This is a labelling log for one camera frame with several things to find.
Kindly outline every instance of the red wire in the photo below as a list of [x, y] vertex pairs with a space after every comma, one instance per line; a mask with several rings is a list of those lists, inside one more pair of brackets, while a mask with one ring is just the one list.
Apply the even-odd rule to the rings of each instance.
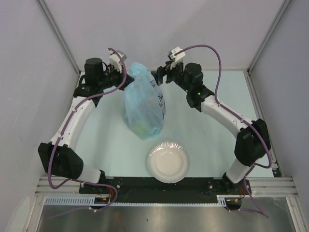
[[112, 197], [114, 195], [114, 191], [112, 190], [112, 188], [109, 188], [110, 189], [110, 200], [112, 200]]
[[243, 195], [241, 198], [244, 199], [246, 196], [246, 193], [244, 192], [244, 190], [242, 190], [242, 188], [239, 188], [240, 190], [240, 194]]

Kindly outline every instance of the metal sheet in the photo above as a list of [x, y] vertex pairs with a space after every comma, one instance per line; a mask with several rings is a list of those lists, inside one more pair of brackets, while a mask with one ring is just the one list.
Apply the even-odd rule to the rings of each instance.
[[[118, 206], [97, 213], [78, 210], [47, 219], [73, 207], [46, 205], [38, 232], [295, 231], [285, 198], [263, 198], [257, 201], [270, 219], [257, 213], [228, 213], [224, 208], [165, 206]], [[253, 207], [253, 203], [245, 199], [243, 206]]]

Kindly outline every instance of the light blue floor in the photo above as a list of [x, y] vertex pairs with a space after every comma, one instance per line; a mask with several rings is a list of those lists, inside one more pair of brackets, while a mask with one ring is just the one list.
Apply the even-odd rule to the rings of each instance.
[[[218, 72], [204, 72], [204, 85], [214, 91]], [[218, 97], [239, 113], [256, 119], [243, 72], [223, 72]], [[186, 93], [176, 84], [161, 85], [167, 114], [160, 136], [141, 140], [122, 121], [122, 91], [103, 96], [88, 119], [76, 152], [85, 164], [107, 176], [151, 176], [146, 167], [150, 149], [162, 141], [176, 141], [190, 156], [189, 177], [221, 177], [235, 159], [236, 139], [213, 118], [191, 109]], [[266, 156], [260, 161], [267, 164]], [[272, 171], [256, 167], [252, 177], [271, 177]]]

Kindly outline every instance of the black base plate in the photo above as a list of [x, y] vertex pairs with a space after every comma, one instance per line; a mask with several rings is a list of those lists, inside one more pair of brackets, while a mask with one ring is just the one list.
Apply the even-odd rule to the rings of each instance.
[[[106, 184], [118, 190], [118, 203], [217, 203], [216, 195], [240, 195], [239, 188], [245, 189], [242, 181], [226, 189], [223, 179], [212, 177], [187, 177], [175, 184], [153, 177], [107, 177]], [[110, 190], [85, 184], [79, 193], [109, 194]]]

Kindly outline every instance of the black connector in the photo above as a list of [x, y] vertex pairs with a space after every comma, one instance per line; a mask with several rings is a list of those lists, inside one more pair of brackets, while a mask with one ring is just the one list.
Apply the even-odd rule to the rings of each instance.
[[[262, 136], [268, 150], [270, 150], [270, 139], [266, 122], [262, 119], [252, 121], [252, 126]], [[237, 134], [234, 150], [235, 156], [239, 162], [245, 166], [252, 166], [256, 160], [265, 155], [265, 149], [255, 132], [250, 128], [242, 128]]]
[[[100, 58], [90, 58], [84, 65], [85, 74], [81, 76], [78, 87], [74, 91], [74, 97], [90, 97], [103, 93], [105, 89], [119, 86], [123, 81], [123, 74], [118, 72], [112, 65], [106, 65]], [[126, 75], [126, 81], [120, 90], [124, 90], [134, 81], [133, 77]], [[101, 97], [93, 98], [95, 106]]]
[[[46, 173], [48, 173], [48, 165], [53, 148], [54, 145], [51, 143], [41, 143], [38, 148], [41, 162]], [[83, 167], [83, 160], [71, 148], [65, 145], [56, 148], [51, 170], [52, 175], [75, 180], [82, 174]]]
[[180, 88], [187, 93], [187, 102], [191, 108], [196, 108], [201, 112], [201, 103], [210, 95], [212, 91], [203, 85], [202, 67], [196, 63], [188, 63], [183, 68], [183, 63], [178, 63], [170, 69], [171, 61], [166, 62], [165, 67], [159, 67], [156, 71], [151, 71], [152, 76], [158, 85], [163, 82], [166, 75], [166, 83], [175, 82]]
[[110, 200], [109, 197], [96, 197], [94, 204], [104, 204], [104, 203], [108, 203]]
[[241, 199], [225, 198], [226, 207], [228, 210], [239, 210], [241, 208]]

